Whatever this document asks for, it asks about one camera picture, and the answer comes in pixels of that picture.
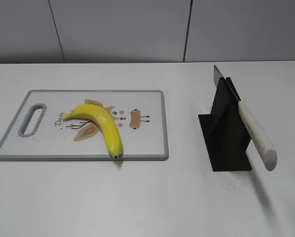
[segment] black knife stand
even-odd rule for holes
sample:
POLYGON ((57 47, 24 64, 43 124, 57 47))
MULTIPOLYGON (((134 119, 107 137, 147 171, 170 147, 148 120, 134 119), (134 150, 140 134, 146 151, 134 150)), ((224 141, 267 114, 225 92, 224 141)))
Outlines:
POLYGON ((252 170, 245 153, 251 140, 240 118, 230 78, 220 78, 209 115, 198 115, 213 171, 252 170))

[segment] gray cutting board border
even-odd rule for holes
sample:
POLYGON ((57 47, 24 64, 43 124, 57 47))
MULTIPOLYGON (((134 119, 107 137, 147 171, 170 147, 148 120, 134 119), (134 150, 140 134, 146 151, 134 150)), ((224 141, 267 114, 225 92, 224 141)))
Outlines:
POLYGON ((3 138, 0 141, 0 149, 8 136, 11 128, 15 124, 17 117, 23 109, 27 99, 32 92, 159 92, 161 94, 162 106, 162 120, 163 120, 163 139, 164 139, 164 154, 161 155, 125 155, 120 158, 114 159, 109 155, 0 155, 0 161, 112 161, 112 160, 167 160, 168 159, 168 140, 167 128, 165 117, 165 100, 164 93, 161 90, 30 90, 20 105, 17 113, 15 114, 12 122, 8 126, 3 138))

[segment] white wall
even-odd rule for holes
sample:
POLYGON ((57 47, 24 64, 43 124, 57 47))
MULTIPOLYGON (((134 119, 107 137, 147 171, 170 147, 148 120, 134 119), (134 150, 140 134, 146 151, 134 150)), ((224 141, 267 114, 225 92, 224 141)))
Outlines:
POLYGON ((182 62, 188 0, 51 0, 66 62, 182 62))
POLYGON ((0 63, 59 63, 47 0, 0 0, 0 63))
POLYGON ((295 60, 295 0, 193 0, 185 60, 295 60))

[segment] white knife handle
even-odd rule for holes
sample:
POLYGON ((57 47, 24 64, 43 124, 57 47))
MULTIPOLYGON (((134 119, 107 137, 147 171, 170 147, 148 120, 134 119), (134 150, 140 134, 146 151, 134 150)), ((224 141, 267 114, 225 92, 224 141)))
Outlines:
POLYGON ((242 101, 238 102, 238 110, 262 162, 268 171, 272 171, 277 165, 277 152, 275 148, 272 146, 257 119, 242 101))

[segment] cartoon deer face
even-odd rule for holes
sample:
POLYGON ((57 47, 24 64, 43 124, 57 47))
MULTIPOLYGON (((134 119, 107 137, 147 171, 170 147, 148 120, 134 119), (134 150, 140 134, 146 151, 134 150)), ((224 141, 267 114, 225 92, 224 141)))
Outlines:
MULTIPOLYGON (((121 120, 120 123, 118 123, 118 127, 122 127, 123 126, 122 122, 126 120, 126 117, 123 117, 124 111, 123 110, 119 112, 115 111, 114 110, 115 106, 104 107, 102 103, 95 100, 89 100, 89 99, 85 100, 85 104, 97 105, 104 108, 110 114, 110 116, 112 117, 114 121, 121 120)), ((139 128, 142 121, 149 122, 149 120, 141 120, 141 118, 149 118, 149 116, 141 116, 140 110, 134 109, 133 111, 130 112, 130 115, 131 115, 130 127, 133 129, 139 128)), ((74 141, 76 142, 93 137, 100 131, 99 127, 92 121, 79 122, 79 125, 70 124, 70 126, 67 126, 67 127, 70 127, 71 129, 81 128, 81 130, 78 132, 78 134, 74 138, 74 141)))

